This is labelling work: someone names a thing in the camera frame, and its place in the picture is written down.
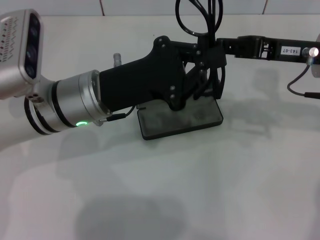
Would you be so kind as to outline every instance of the silver cylinder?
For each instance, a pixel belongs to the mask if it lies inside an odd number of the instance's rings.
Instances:
[[[99,72],[89,71],[77,76],[61,80],[56,89],[58,105],[73,126],[78,123],[90,123],[105,119],[108,112],[100,107],[94,91],[94,85],[98,84]]]
[[[52,102],[52,86],[48,89],[48,103],[51,109],[54,110],[55,108]],[[43,118],[48,125],[57,132],[61,132],[69,128],[61,121],[56,111],[43,115]]]

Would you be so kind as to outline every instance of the green led light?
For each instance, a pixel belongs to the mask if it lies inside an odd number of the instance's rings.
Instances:
[[[76,124],[77,127],[82,126],[82,125],[87,125],[88,123],[86,121],[80,121]]]

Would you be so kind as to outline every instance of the camera lens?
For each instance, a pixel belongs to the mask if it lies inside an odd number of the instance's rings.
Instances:
[[[25,67],[25,72],[26,72],[26,74],[28,74],[28,76],[29,76],[30,78],[32,78],[32,79],[36,77],[35,70],[34,70],[34,68],[33,68],[32,66],[30,66],[30,65],[28,65],[28,66]]]
[[[32,37],[37,38],[38,37],[38,31],[32,26],[30,28],[30,34],[32,35]]]
[[[37,54],[37,50],[34,46],[32,45],[28,45],[26,47],[26,57],[27,59],[31,62],[31,63],[36,63],[37,59],[38,59],[38,54]]]
[[[39,20],[34,16],[34,17],[32,18],[32,23],[33,23],[35,26],[38,26]]]

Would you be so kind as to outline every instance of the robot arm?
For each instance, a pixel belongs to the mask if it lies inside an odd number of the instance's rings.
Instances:
[[[212,14],[201,13],[207,24],[214,21]],[[154,133],[158,137],[216,126],[223,120],[216,99],[221,98],[224,89],[226,54],[236,58],[320,64],[319,42],[262,36],[215,40],[214,28],[208,26],[208,33],[190,31],[198,37],[197,43],[175,42],[161,36],[155,39],[150,54],[140,60],[54,82],[41,75],[43,28],[40,16],[32,9],[0,16],[0,99],[25,96],[25,117],[19,120],[23,121],[19,123],[23,129],[17,130],[14,122],[1,127],[0,135],[6,144],[88,123],[101,126],[125,118],[126,114],[113,112],[132,106],[146,113],[161,105],[166,108],[166,123],[179,120],[169,130],[170,134]],[[189,72],[185,71],[187,63],[195,64]],[[222,69],[221,80],[217,69]],[[319,98],[319,95],[305,97]],[[149,104],[154,101],[162,103]],[[196,118],[189,118],[196,112]],[[147,121],[146,115],[138,116],[141,131],[148,128],[148,124],[142,126]]]

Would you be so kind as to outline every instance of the label sticker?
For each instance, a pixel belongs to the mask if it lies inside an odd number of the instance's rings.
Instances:
[[[301,47],[282,46],[281,55],[300,56]]]

